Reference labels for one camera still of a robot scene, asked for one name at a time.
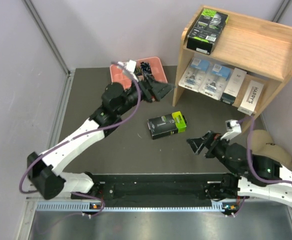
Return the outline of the black green Gillette razor box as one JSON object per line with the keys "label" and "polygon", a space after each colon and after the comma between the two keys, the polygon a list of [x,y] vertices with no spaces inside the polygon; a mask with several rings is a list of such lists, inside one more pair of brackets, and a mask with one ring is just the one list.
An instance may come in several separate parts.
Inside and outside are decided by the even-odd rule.
{"label": "black green Gillette razor box", "polygon": [[187,119],[180,112],[150,118],[147,120],[148,130],[152,140],[183,133],[187,128]]}

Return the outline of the blue white razor blister pack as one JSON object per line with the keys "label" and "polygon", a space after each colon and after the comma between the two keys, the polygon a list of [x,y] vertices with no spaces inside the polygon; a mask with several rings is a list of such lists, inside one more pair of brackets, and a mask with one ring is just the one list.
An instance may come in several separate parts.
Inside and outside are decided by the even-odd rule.
{"label": "blue white razor blister pack", "polygon": [[208,60],[194,57],[184,71],[178,85],[198,93],[210,66],[211,63]]}

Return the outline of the black green face-print razor box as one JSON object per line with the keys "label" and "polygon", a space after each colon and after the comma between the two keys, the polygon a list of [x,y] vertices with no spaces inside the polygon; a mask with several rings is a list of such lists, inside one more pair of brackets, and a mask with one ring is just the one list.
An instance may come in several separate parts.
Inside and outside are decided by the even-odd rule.
{"label": "black green face-print razor box", "polygon": [[229,15],[204,8],[187,35],[186,48],[210,55],[227,25]]}

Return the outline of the white Harry's razor box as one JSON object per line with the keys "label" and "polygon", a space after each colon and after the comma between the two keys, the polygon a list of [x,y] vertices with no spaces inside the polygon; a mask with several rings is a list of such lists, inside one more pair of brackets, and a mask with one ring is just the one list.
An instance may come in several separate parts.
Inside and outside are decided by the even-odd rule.
{"label": "white Harry's razor box", "polygon": [[237,110],[239,112],[251,116],[255,111],[258,100],[262,94],[263,88],[264,88],[263,83],[251,80],[246,89],[242,102]]}

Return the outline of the white razor box dark end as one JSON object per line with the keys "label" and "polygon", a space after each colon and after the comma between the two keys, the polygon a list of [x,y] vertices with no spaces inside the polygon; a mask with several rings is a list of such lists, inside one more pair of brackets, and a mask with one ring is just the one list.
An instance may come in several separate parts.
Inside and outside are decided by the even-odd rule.
{"label": "white razor box dark end", "polygon": [[235,68],[227,82],[220,101],[228,105],[233,105],[247,75],[245,70]]}

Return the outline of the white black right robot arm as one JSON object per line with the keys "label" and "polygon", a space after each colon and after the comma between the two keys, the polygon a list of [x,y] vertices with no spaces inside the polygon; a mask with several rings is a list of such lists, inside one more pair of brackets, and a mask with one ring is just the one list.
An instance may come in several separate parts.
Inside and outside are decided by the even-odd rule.
{"label": "white black right robot arm", "polygon": [[292,171],[275,157],[230,143],[213,131],[186,142],[195,155],[206,149],[205,158],[217,159],[229,170],[222,174],[219,183],[208,183],[204,187],[208,199],[259,198],[292,208]]}

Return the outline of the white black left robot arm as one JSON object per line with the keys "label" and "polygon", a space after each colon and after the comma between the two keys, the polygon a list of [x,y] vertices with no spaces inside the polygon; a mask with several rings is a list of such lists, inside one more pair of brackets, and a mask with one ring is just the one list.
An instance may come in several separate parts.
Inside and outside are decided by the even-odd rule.
{"label": "white black left robot arm", "polygon": [[81,193],[95,198],[100,191],[89,172],[69,173],[64,169],[91,145],[109,136],[123,123],[122,115],[131,108],[137,109],[140,102],[159,102],[174,85],[156,81],[146,75],[143,80],[133,81],[125,89],[121,83],[108,84],[101,96],[101,106],[84,123],[58,145],[27,157],[30,171],[27,178],[45,200],[60,193]]}

